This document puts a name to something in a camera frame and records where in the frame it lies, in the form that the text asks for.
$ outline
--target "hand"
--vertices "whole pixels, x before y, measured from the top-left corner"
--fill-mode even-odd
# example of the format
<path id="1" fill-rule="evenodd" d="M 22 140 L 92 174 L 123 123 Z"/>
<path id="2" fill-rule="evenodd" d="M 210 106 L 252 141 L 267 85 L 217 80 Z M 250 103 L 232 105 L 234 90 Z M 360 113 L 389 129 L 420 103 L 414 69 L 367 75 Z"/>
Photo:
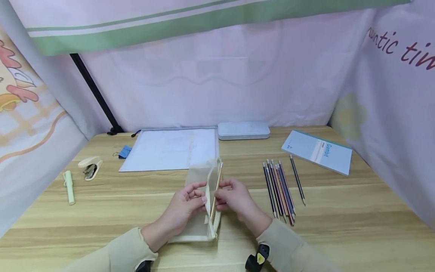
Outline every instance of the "hand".
<path id="1" fill-rule="evenodd" d="M 217 210 L 233 210 L 255 237 L 260 236 L 270 226 L 272 218 L 255 204 L 243 183 L 230 179 L 222 181 L 219 186 L 221 189 L 214 194 Z"/>
<path id="2" fill-rule="evenodd" d="M 161 217 L 141 229 L 145 242 L 153 252 L 180 234 L 190 217 L 206 211 L 207 198 L 198 189 L 206 184 L 206 181 L 194 182 L 176 192 Z"/>

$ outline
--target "yellow flower pattern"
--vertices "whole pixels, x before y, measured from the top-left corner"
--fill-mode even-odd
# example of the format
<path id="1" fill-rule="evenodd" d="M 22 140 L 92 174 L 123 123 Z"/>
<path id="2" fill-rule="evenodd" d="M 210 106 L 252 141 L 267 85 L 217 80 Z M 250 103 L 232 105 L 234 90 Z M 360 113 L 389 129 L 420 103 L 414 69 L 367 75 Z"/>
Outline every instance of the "yellow flower pattern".
<path id="1" fill-rule="evenodd" d="M 366 107 L 359 104 L 356 94 L 351 92 L 337 101 L 331 116 L 331 125 L 344 138 L 357 141 L 361 139 L 361 125 L 367 118 Z"/>

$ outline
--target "black pole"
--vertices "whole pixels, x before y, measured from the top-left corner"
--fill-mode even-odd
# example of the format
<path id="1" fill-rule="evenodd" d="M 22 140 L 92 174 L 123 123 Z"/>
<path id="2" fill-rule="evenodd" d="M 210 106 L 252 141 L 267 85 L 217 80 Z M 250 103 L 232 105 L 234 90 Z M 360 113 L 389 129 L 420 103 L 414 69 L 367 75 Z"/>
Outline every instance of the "black pole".
<path id="1" fill-rule="evenodd" d="M 77 53 L 74 53 L 74 54 L 70 54 L 70 56 L 73 59 L 74 63 L 76 64 L 77 69 L 79 69 L 82 77 L 86 81 L 90 90 L 94 94 L 95 99 L 98 101 L 98 104 L 100 104 L 101 109 L 104 111 L 106 117 L 109 119 L 110 123 L 113 126 L 107 134 L 116 135 L 117 133 L 123 133 L 124 130 L 121 128 L 121 126 L 116 121 L 116 118 L 114 117 L 112 111 L 110 110 L 109 106 L 107 105 L 106 101 L 104 100 L 104 97 L 101 95 L 100 90 L 98 89 L 97 85 L 95 84 L 95 81 L 93 80 L 92 76 L 90 75 L 89 71 L 87 70 L 86 66 L 84 65 L 82 59 L 80 58 L 80 55 Z"/>

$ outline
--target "clear file folder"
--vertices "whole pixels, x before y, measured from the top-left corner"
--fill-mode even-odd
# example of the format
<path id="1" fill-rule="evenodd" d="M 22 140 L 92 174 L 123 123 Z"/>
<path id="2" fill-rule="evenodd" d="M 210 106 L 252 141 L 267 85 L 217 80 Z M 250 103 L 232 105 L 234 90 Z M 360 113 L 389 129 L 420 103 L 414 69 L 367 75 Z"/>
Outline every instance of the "clear file folder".
<path id="1" fill-rule="evenodd" d="M 216 129 L 141 131 L 119 172 L 189 169 L 216 159 Z"/>
<path id="2" fill-rule="evenodd" d="M 339 174 L 348 176 L 352 149 L 293 130 L 281 149 Z"/>
<path id="3" fill-rule="evenodd" d="M 218 238 L 221 212 L 215 208 L 214 192 L 222 180 L 222 165 L 221 159 L 218 158 L 189 168 L 185 186 L 197 181 L 207 181 L 207 186 L 200 188 L 207 197 L 205 204 L 207 212 L 196 214 L 190 218 L 182 233 L 173 237 L 168 243 L 209 242 Z"/>

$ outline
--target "stapler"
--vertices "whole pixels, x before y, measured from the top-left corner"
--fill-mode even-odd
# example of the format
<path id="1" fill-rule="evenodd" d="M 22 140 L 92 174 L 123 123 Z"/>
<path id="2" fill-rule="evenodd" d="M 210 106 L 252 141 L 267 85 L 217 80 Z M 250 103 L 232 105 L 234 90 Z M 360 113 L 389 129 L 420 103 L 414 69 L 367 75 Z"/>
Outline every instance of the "stapler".
<path id="1" fill-rule="evenodd" d="M 86 181 L 93 180 L 102 164 L 103 160 L 100 157 L 90 157 L 79 162 L 79 168 L 85 168 L 85 170 L 83 170 L 84 179 Z"/>

